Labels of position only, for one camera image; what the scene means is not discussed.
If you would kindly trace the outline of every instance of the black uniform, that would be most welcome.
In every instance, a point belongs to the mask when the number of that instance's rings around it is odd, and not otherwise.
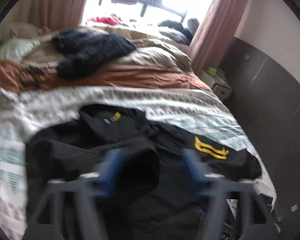
[[[79,113],[79,120],[44,129],[26,145],[27,217],[48,180],[73,180],[90,172],[109,149],[147,152],[144,160],[127,156],[115,203],[99,207],[110,239],[196,238],[207,203],[199,203],[193,194],[184,148],[196,150],[202,162],[231,180],[261,175],[258,160],[247,150],[235,151],[177,126],[148,121],[142,111],[90,105]]]

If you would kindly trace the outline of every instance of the pink curtain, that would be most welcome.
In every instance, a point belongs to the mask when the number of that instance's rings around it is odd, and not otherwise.
[[[39,0],[39,17],[42,27],[51,30],[72,28],[82,22],[87,0]]]
[[[207,67],[218,67],[231,44],[247,2],[213,0],[190,44],[189,56],[196,75],[199,76]]]

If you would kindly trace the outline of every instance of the red clothing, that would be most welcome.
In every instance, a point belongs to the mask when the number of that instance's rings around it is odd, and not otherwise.
[[[91,19],[87,20],[87,22],[89,22],[89,21],[92,21],[92,22],[95,22],[95,23],[107,23],[107,24],[110,24],[110,25],[122,25],[122,23],[115,16],[94,17],[94,18],[91,18]]]

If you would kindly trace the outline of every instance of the brown bedsheet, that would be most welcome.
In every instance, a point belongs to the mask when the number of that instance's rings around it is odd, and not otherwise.
[[[201,89],[211,91],[197,76],[152,66],[108,64],[94,74],[65,80],[54,68],[27,69],[10,60],[0,61],[0,87],[16,93],[73,86],[114,86],[149,89]]]

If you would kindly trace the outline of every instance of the yellow patch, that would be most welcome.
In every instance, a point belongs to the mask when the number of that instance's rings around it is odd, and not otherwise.
[[[197,136],[194,139],[194,147],[201,152],[208,153],[213,157],[222,160],[226,160],[227,154],[229,153],[229,151],[225,150],[225,148],[222,148],[222,150],[217,150],[211,145],[201,142]]]
[[[121,117],[121,114],[119,112],[116,112],[114,114],[114,116],[111,117],[110,119],[115,122],[115,121],[118,121],[120,119],[120,117]]]

